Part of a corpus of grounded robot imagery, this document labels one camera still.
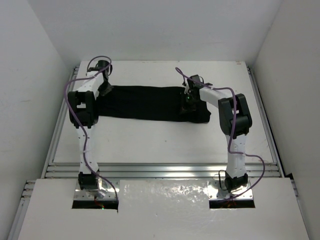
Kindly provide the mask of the black t shirt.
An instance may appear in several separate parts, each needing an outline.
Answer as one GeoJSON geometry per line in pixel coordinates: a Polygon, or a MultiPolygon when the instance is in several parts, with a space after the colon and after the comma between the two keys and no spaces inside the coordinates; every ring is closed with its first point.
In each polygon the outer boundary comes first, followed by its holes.
{"type": "Polygon", "coordinates": [[[165,122],[206,124],[211,112],[207,103],[200,101],[197,110],[179,114],[184,88],[180,86],[119,86],[108,94],[98,96],[98,113],[101,117],[137,119],[165,122]]]}

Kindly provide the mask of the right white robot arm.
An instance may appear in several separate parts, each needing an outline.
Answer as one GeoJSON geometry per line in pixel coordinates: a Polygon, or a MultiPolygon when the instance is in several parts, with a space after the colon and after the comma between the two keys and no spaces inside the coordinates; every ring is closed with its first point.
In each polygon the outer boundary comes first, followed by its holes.
{"type": "Polygon", "coordinates": [[[218,109],[219,125],[227,140],[227,167],[224,185],[229,193],[248,183],[245,167],[246,139],[253,121],[246,97],[230,87],[183,84],[181,112],[195,110],[200,101],[218,109]]]}

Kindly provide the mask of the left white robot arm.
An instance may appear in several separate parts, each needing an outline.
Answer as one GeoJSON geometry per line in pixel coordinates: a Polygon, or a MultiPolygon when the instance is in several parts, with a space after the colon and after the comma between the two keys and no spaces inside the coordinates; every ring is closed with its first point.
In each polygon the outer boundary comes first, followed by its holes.
{"type": "Polygon", "coordinates": [[[93,153],[93,135],[99,120],[97,98],[111,91],[109,75],[112,69],[109,58],[98,60],[94,66],[88,64],[86,77],[72,80],[80,81],[81,85],[64,94],[69,119],[76,129],[79,142],[78,184],[81,190],[97,191],[101,182],[99,165],[93,153]]]}

